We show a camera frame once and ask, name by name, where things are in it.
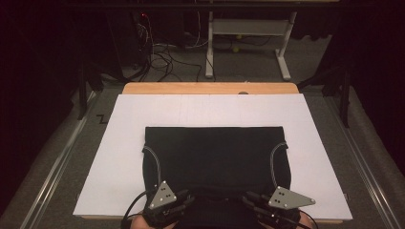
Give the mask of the metal floor rail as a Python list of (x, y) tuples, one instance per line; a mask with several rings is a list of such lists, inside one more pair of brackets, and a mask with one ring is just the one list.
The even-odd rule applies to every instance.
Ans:
[(355, 168), (362, 177), (363, 183), (365, 184), (373, 201), (373, 205), (384, 222), (385, 227), (387, 229), (405, 229), (405, 226), (399, 222), (399, 217), (395, 214), (394, 209), (391, 207), (382, 186), (377, 182), (377, 179), (374, 176), (371, 167), (367, 163), (366, 158), (364, 158), (362, 155), (359, 146), (352, 136), (351, 130), (343, 124), (343, 121), (339, 116), (338, 107), (335, 105), (334, 100), (331, 97), (326, 97), (325, 100), (350, 146), (351, 157), (353, 159)]
[(72, 150), (78, 140), (86, 122), (87, 113), (85, 112), (83, 117), (77, 121), (73, 132), (63, 150), (56, 158), (53, 167), (51, 168), (49, 174), (47, 175), (41, 189), (39, 190), (32, 207), (30, 208), (28, 214), (25, 216), (19, 229), (36, 229), (40, 220), (42, 219), (52, 197), (55, 192), (60, 179), (62, 178), (64, 171), (72, 157)]

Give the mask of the person's right hand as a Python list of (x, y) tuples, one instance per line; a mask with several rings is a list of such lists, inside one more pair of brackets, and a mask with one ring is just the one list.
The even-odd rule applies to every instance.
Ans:
[(300, 213), (300, 220), (296, 229), (313, 229), (312, 219), (304, 212)]

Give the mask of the white metal table frame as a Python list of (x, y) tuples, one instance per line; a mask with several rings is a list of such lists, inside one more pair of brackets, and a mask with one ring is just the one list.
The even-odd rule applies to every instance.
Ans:
[(213, 13), (208, 17), (207, 51), (205, 60), (205, 76), (214, 76), (213, 37), (215, 35), (257, 35), (282, 36), (283, 44), (274, 51), (282, 77), (290, 81), (291, 76), (285, 59), (288, 41), (295, 24), (297, 12), (294, 11), (285, 20), (253, 20), (253, 19), (215, 19)]

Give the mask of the black stand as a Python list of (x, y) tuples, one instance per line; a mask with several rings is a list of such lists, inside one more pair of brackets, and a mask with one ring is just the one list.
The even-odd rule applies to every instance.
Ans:
[(82, 60), (78, 69), (78, 98), (79, 98), (79, 115), (81, 120), (87, 112), (88, 96), (87, 86), (95, 92), (103, 90), (103, 84), (100, 78), (100, 72), (96, 64), (92, 61)]
[(340, 95), (339, 117), (344, 126), (349, 128), (351, 75), (348, 68), (345, 65), (339, 65), (318, 71), (314, 76), (300, 82), (297, 87), (302, 90), (309, 85), (322, 85), (323, 96)]

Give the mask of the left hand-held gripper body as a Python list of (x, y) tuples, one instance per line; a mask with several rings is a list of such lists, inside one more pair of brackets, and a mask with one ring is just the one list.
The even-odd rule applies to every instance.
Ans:
[(164, 228), (177, 222), (183, 215), (178, 206), (176, 193), (163, 181), (156, 187), (152, 194), (148, 196), (143, 209), (143, 217), (147, 223), (155, 228)]

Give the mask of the black knitted vest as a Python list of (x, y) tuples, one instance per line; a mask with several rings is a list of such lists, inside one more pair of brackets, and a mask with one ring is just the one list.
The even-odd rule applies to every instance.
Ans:
[(281, 127), (147, 127), (145, 188), (166, 181), (175, 193), (188, 190), (195, 198), (178, 229), (261, 229), (242, 196), (290, 186), (287, 148)]

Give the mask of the person's left hand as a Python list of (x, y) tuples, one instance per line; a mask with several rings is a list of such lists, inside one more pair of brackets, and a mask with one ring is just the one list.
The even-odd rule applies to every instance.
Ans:
[[(177, 225), (176, 222), (164, 227), (163, 229), (174, 229)], [(155, 227), (150, 226), (147, 221), (144, 219), (143, 215), (136, 215), (133, 217), (130, 229), (156, 229)]]

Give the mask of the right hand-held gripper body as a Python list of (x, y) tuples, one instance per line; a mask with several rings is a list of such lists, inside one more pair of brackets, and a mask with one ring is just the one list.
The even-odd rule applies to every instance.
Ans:
[(277, 186), (270, 201), (263, 203), (267, 214), (264, 219), (258, 219), (262, 225), (272, 229), (296, 229), (300, 220), (301, 207), (314, 205), (313, 198)]

